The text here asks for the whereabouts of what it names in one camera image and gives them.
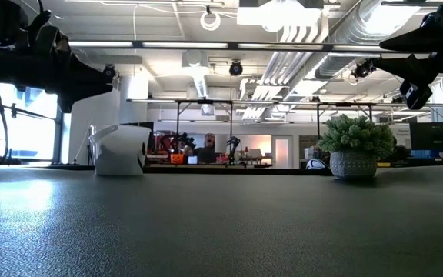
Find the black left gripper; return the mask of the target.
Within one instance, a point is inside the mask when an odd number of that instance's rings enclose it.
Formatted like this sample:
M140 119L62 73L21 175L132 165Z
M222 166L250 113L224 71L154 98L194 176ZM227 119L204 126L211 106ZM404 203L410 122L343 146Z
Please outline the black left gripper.
M18 3L0 0L0 78L57 92L62 113L70 113L80 100L111 92L113 65L99 70L81 62L69 38L49 23L52 10L42 1L37 6L29 19Z

